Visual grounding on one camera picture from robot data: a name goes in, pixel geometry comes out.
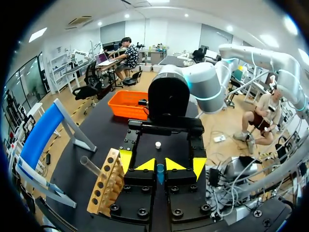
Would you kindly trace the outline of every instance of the shorts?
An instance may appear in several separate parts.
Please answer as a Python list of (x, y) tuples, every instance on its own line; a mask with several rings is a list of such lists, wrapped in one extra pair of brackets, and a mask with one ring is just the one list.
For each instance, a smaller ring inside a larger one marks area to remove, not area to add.
[(128, 70), (128, 69), (132, 69), (132, 68), (130, 68), (129, 66), (126, 66), (126, 65), (124, 65), (124, 64), (120, 64), (120, 65), (117, 66), (117, 68), (115, 69), (115, 71), (121, 72), (121, 71), (123, 71), (123, 70)]
[(260, 131), (263, 131), (265, 127), (268, 128), (270, 126), (268, 122), (263, 120), (262, 116), (258, 115), (255, 111), (252, 111), (252, 113), (254, 115), (254, 120), (252, 122), (249, 121), (250, 125), (254, 125)]

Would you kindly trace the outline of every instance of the patterned shirt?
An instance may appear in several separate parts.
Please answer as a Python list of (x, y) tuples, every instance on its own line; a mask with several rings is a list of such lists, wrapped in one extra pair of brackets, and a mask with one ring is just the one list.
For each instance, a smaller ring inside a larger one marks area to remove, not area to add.
[(137, 47), (131, 44), (129, 47), (127, 47), (125, 54), (127, 57), (124, 65), (134, 69), (139, 60), (139, 51)]

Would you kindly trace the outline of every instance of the black chair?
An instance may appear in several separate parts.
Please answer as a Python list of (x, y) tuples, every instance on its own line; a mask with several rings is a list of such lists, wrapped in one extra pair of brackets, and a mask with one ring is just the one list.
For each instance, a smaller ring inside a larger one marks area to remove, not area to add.
[(133, 85), (136, 85), (136, 84), (139, 82), (139, 79), (140, 79), (140, 76), (141, 76), (141, 73), (142, 73), (142, 72), (143, 72), (143, 71), (141, 70), (141, 71), (138, 71), (138, 72), (134, 73), (134, 74), (132, 75), (132, 77), (129, 77), (129, 78), (124, 79), (124, 80), (122, 81), (122, 84), (123, 84), (124, 86), (133, 86)]
[[(238, 82), (236, 82), (236, 81), (233, 81), (232, 79), (231, 79), (231, 85), (232, 85), (232, 87), (228, 89), (228, 91), (230, 91), (230, 92), (233, 91), (233, 87), (234, 87), (234, 86), (235, 86), (236, 88), (239, 88), (239, 87), (240, 87), (240, 83), (238, 83)], [(233, 98), (234, 98), (235, 95), (238, 95), (238, 93), (237, 93), (237, 92), (236, 92), (236, 93), (233, 93), (229, 98), (227, 98), (227, 99), (225, 100), (226, 105), (227, 105), (227, 106), (233, 107), (233, 109), (235, 108), (235, 104), (233, 103)]]
[(101, 100), (110, 90), (111, 85), (107, 84), (105, 86), (99, 79), (99, 77), (96, 75), (96, 61), (92, 62), (90, 65), (88, 65), (84, 81), (86, 82), (86, 86), (82, 86), (79, 88), (76, 88), (73, 90), (73, 95), (75, 96), (75, 100), (81, 100), (91, 97), (91, 104), (90, 106), (86, 107), (84, 110), (84, 115), (87, 114), (87, 109), (94, 108), (96, 106), (96, 103), (94, 101), (95, 97), (98, 100)]

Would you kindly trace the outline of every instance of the shoe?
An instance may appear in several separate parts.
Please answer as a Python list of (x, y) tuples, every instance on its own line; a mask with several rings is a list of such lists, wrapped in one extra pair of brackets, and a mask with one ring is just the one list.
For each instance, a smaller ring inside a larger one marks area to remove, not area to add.
[(248, 145), (249, 153), (252, 155), (254, 152), (254, 145), (255, 145), (254, 139), (247, 141), (247, 145)]
[(242, 131), (233, 134), (233, 138), (245, 142), (247, 140), (248, 132), (243, 133)]

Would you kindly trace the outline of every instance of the warning tape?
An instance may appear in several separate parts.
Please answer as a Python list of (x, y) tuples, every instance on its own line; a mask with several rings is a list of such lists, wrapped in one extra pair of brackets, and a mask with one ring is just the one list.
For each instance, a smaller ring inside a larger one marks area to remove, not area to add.
[[(70, 117), (73, 117), (74, 116), (74, 114), (76, 114), (80, 109), (81, 109), (81, 107), (89, 100), (90, 98), (87, 98), (74, 112), (73, 112), (73, 114), (70, 116)], [(63, 127), (61, 127), (60, 128), (60, 130), (58, 131), (58, 133), (60, 134), (60, 132), (62, 132), (62, 130), (63, 130), (64, 128)], [(54, 142), (55, 142), (55, 140), (58, 138), (59, 136), (57, 135), (54, 139), (53, 139), (53, 141), (52, 141), (52, 143), (49, 145), (49, 148), (47, 149), (47, 151), (44, 151), (43, 153), (49, 153), (49, 150), (52, 148), (52, 146), (54, 145)]]

